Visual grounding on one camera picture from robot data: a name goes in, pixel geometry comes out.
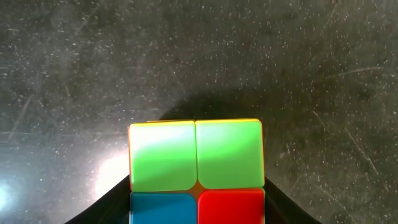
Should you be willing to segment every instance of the dark gray surface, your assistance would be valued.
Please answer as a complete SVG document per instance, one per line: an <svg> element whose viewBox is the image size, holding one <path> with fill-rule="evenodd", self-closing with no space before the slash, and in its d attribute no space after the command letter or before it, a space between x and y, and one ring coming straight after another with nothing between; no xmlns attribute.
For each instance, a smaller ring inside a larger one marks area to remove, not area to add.
<svg viewBox="0 0 398 224"><path fill-rule="evenodd" d="M396 1L1 1L0 220L63 223L128 173L131 122L256 117L323 223L398 220Z"/></svg>

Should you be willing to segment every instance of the red tile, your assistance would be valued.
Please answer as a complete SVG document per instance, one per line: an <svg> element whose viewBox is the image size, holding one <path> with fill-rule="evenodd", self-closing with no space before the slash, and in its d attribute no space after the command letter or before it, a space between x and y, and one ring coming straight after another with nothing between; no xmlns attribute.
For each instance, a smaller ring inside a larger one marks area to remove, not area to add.
<svg viewBox="0 0 398 224"><path fill-rule="evenodd" d="M198 224L263 224L262 189L206 190L199 196Z"/></svg>

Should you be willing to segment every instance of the green square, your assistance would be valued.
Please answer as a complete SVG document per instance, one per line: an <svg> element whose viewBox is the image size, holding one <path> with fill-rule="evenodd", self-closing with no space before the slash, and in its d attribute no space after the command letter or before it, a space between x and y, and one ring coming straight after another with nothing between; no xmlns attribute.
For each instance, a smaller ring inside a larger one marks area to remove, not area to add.
<svg viewBox="0 0 398 224"><path fill-rule="evenodd" d="M197 181L194 121L132 124L129 145L133 192L188 190Z"/></svg>
<svg viewBox="0 0 398 224"><path fill-rule="evenodd" d="M207 189L262 187L262 127L257 119L196 121L198 179Z"/></svg>

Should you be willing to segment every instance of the blue tile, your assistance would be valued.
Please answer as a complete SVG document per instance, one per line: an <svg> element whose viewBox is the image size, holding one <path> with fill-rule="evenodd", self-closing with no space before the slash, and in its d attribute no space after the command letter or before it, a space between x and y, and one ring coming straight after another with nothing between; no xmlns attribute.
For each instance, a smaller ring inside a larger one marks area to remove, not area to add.
<svg viewBox="0 0 398 224"><path fill-rule="evenodd" d="M131 194L131 224L196 224L197 205L189 194Z"/></svg>

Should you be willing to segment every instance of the cube piece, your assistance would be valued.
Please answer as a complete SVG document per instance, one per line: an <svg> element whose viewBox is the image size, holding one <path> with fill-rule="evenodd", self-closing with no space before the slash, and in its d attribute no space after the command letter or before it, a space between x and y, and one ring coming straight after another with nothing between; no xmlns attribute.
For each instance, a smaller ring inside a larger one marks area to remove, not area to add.
<svg viewBox="0 0 398 224"><path fill-rule="evenodd" d="M132 193L130 224L196 224L197 205L189 194Z"/></svg>
<svg viewBox="0 0 398 224"><path fill-rule="evenodd" d="M206 190L199 196L198 224L264 224L265 192Z"/></svg>
<svg viewBox="0 0 398 224"><path fill-rule="evenodd" d="M188 190L197 181L195 123L168 121L129 128L131 190Z"/></svg>
<svg viewBox="0 0 398 224"><path fill-rule="evenodd" d="M262 127L257 119L196 121L198 180L207 189L264 185Z"/></svg>

